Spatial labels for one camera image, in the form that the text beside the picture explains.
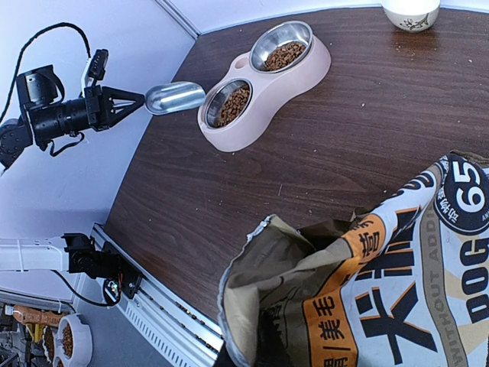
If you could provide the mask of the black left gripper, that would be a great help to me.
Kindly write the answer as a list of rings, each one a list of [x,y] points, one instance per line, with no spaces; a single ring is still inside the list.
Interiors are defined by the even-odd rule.
[[[140,93],[107,86],[88,86],[83,92],[89,127],[95,131],[113,128],[142,107],[145,101]]]

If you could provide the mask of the metal food scoop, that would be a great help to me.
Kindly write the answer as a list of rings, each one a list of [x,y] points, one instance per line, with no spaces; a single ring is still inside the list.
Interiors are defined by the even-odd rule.
[[[206,92],[197,83],[179,81],[161,84],[145,95],[145,108],[152,115],[168,115],[199,108],[206,100]]]

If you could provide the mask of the pet food bag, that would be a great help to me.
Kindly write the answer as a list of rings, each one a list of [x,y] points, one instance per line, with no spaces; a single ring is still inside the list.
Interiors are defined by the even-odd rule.
[[[486,366],[487,158],[452,151],[350,221],[268,216],[218,306],[218,366]]]

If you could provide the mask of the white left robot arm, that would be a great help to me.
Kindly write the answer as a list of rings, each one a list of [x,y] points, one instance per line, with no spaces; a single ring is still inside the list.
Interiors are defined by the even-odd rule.
[[[16,78],[21,116],[1,126],[1,169],[9,169],[25,148],[37,145],[42,151],[50,149],[55,157],[67,148],[54,149],[54,140],[64,135],[85,138],[83,132],[108,130],[137,111],[144,104],[144,96],[106,86],[98,81],[105,75],[104,67],[88,66],[83,76],[92,83],[83,88],[83,94],[64,102],[56,101],[63,93],[60,79],[53,66],[45,66],[22,73]]]

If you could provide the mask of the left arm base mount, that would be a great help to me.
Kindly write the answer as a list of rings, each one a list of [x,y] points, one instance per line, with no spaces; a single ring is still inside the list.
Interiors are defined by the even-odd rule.
[[[62,239],[65,242],[63,250],[67,254],[67,265],[63,270],[70,274],[85,274],[93,280],[103,280],[103,302],[90,300],[69,285],[68,288],[80,300],[97,307],[114,307],[123,297],[129,300],[134,298],[143,275],[112,244],[105,242],[102,250],[98,250],[95,239],[81,233],[66,233]]]

